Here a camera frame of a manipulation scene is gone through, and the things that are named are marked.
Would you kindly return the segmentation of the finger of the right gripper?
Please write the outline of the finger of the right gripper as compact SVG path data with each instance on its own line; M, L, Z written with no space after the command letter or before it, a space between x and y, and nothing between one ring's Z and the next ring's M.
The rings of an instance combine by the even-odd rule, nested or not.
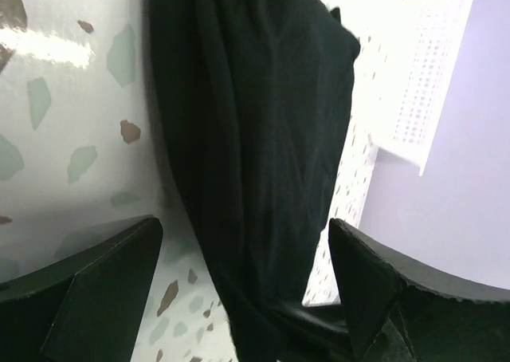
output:
M317 336L348 337L344 307L340 303L312 306L284 303L275 306L274 312L299 330Z

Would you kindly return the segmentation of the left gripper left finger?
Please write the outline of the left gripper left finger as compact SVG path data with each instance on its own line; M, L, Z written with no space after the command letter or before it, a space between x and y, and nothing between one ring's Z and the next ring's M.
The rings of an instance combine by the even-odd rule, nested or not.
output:
M3 361L131 359L163 239L145 218L87 250L1 284Z

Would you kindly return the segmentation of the black t shirt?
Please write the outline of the black t shirt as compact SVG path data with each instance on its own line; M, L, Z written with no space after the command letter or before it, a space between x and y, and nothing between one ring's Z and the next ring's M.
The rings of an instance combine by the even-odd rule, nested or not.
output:
M320 0L148 0L167 158L240 361L275 361L328 221L358 40Z

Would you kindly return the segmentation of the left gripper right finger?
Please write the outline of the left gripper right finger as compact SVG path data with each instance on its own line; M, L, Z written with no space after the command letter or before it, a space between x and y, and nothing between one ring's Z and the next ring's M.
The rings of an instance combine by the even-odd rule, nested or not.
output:
M357 361L507 361L509 291L454 276L341 219L328 244Z

